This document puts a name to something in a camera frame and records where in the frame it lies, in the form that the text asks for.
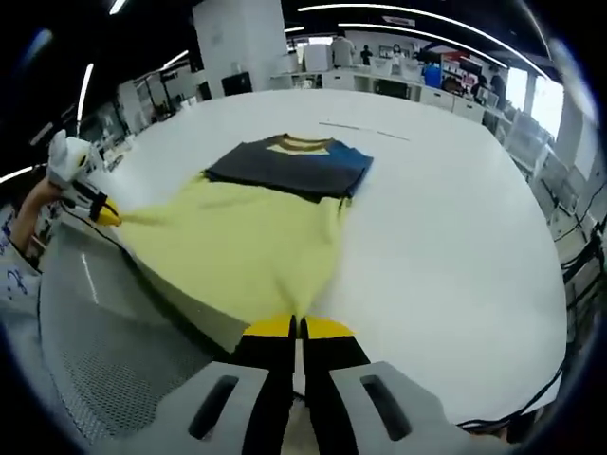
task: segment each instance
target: ceiling light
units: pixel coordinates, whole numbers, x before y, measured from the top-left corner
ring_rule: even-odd
[[[91,73],[93,72],[93,64],[89,64],[86,67],[86,72],[84,73],[83,80],[83,88],[80,90],[80,100],[78,101],[78,115],[76,116],[76,120],[80,123],[80,120],[83,119],[83,108],[84,108],[84,98],[86,98],[86,89],[88,88],[88,82],[91,79]]]
[[[125,3],[126,0],[116,0],[116,2],[114,2],[114,5],[112,5],[112,8],[110,9],[110,16],[117,14],[122,9]]]
[[[33,166],[29,166],[29,167],[27,167],[25,169],[22,169],[21,171],[16,171],[14,173],[9,173],[8,175],[5,175],[4,177],[0,177],[0,183],[4,183],[7,180],[11,180],[13,177],[16,177],[17,175],[21,175],[22,173],[28,173],[32,169],[34,169],[34,167]]]
[[[521,60],[523,60],[524,62],[529,64],[529,66],[531,66],[533,69],[535,69],[538,73],[540,73],[541,76],[544,76],[545,78],[550,79],[550,78],[548,78],[548,75],[546,73],[544,73],[539,66],[537,66],[536,64],[531,62],[531,60],[529,60],[525,55],[523,55],[521,52],[519,52],[515,48],[507,45],[506,43],[498,40],[497,38],[492,37],[488,33],[485,33],[483,30],[479,30],[478,28],[469,26],[468,24],[464,24],[463,22],[456,21],[449,17],[441,16],[440,14],[434,14],[433,12],[422,11],[421,9],[391,7],[389,5],[375,5],[375,4],[371,4],[371,3],[337,3],[334,5],[317,5],[316,7],[299,8],[299,9],[297,9],[297,11],[304,12],[304,11],[313,11],[313,10],[317,10],[317,9],[333,9],[333,8],[391,9],[393,11],[408,12],[410,14],[419,14],[420,16],[432,17],[433,19],[437,19],[439,21],[448,22],[450,24],[454,24],[455,26],[462,27],[462,28],[465,28],[466,30],[472,31],[478,35],[481,35],[484,38],[487,38],[488,40],[492,41],[496,45],[499,45],[499,46],[503,47],[504,49],[512,52],[518,58],[520,58]]]
[[[172,58],[169,62],[165,63],[160,70],[163,69],[167,69],[169,66],[171,66],[172,64],[174,64],[177,60],[184,58],[186,55],[188,55],[190,53],[189,50],[184,50],[183,52],[181,52],[179,55],[177,55],[176,57]]]
[[[494,59],[490,55],[487,55],[486,53],[481,52],[480,50],[476,50],[475,48],[470,47],[469,45],[462,45],[461,43],[458,43],[457,41],[450,40],[449,38],[443,38],[442,36],[434,35],[432,33],[427,33],[425,31],[414,30],[412,28],[404,28],[404,27],[378,26],[378,25],[373,25],[373,24],[345,24],[344,23],[344,24],[339,24],[339,26],[340,27],[383,28],[386,30],[404,31],[406,33],[412,33],[415,35],[427,36],[428,38],[433,38],[434,40],[440,40],[440,41],[444,41],[445,43],[450,43],[454,46],[462,47],[465,50],[469,50],[470,52],[474,52],[475,54],[480,55],[481,57],[483,57],[486,60],[489,60],[490,62],[494,62],[495,64],[501,66],[502,68],[507,68],[507,65],[505,63],[500,62],[499,60]]]

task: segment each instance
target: white pillar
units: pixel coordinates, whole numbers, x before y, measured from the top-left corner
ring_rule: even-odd
[[[527,86],[524,92],[523,112],[531,115],[533,110],[533,98],[535,97],[535,81],[538,77],[535,74],[527,73]]]
[[[118,87],[118,100],[122,106],[124,121],[132,134],[137,134],[146,126],[145,115],[135,83],[128,81]]]
[[[554,146],[554,153],[567,167],[572,166],[576,160],[582,127],[583,113],[565,90],[562,99],[561,126]]]
[[[250,74],[253,91],[269,90],[278,57],[286,54],[281,0],[206,0],[193,8],[193,24],[213,98],[236,66]]]

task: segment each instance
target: folded shirt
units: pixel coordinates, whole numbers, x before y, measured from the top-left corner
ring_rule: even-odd
[[[329,138],[289,135],[242,143],[205,171],[210,181],[256,185],[315,202],[353,197],[373,158]]]

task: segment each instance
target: cable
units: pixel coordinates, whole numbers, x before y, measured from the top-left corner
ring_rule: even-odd
[[[466,422],[462,422],[461,424],[457,424],[457,426],[462,429],[465,429],[465,430],[480,430],[480,429],[486,429],[486,428],[499,429],[499,428],[507,426],[513,419],[523,415],[526,410],[528,410],[531,406],[533,406],[540,398],[542,398],[542,396],[546,393],[546,391],[552,387],[552,385],[557,381],[557,379],[559,379],[559,377],[562,374],[563,364],[564,364],[564,361],[561,363],[561,365],[559,366],[559,369],[557,370],[555,375],[552,377],[552,379],[550,379],[550,381],[545,386],[543,386],[540,389],[540,391],[538,391],[535,395],[533,395],[533,398],[531,398],[527,402],[527,404],[524,405],[519,410],[515,410],[511,414],[507,415],[506,417],[502,417],[499,420],[474,419],[474,420],[468,420]]]
[[[86,221],[84,218],[81,218],[80,216],[78,216],[75,213],[72,213],[71,211],[69,211],[67,209],[67,207],[65,206],[65,204],[62,202],[62,207],[64,208],[65,213],[67,213],[68,215],[73,216],[74,218],[79,219],[80,221],[82,221],[83,223],[85,223],[87,226],[89,226],[90,228],[92,228],[93,230],[95,230],[95,232],[97,232],[101,237],[103,237],[105,240],[107,240],[108,242],[114,244],[115,246],[117,246],[119,248],[119,250],[128,255],[128,252],[126,251],[126,249],[124,248],[124,246],[122,246],[121,244],[119,244],[118,242],[116,242],[115,240],[109,238],[107,235],[105,235],[103,232],[101,232],[100,230],[98,230],[96,227],[94,227],[93,225],[91,225],[88,221]]]
[[[555,239],[554,243],[556,243],[556,242],[564,239],[571,232],[573,232],[574,230],[576,230],[577,228],[579,228],[581,226],[581,222],[584,220],[584,218],[588,214],[588,211],[590,211],[590,208],[592,207],[592,203],[595,200],[595,197],[597,197],[598,194],[602,191],[602,189],[605,188],[605,185],[607,185],[607,180],[605,182],[603,182],[603,184],[600,186],[600,188],[598,190],[596,190],[595,193],[592,195],[592,197],[590,198],[590,202],[588,203],[588,207],[584,211],[583,215],[581,215],[581,218],[579,218],[579,220],[576,223],[576,225],[573,226],[571,229],[569,229],[567,232],[565,232],[563,235],[561,235],[560,237],[558,237],[557,239]]]

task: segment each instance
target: yellow shirt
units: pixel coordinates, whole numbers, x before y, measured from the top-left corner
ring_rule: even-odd
[[[162,279],[233,318],[302,317],[336,268],[345,206],[201,176],[166,205],[124,214],[120,237]]]

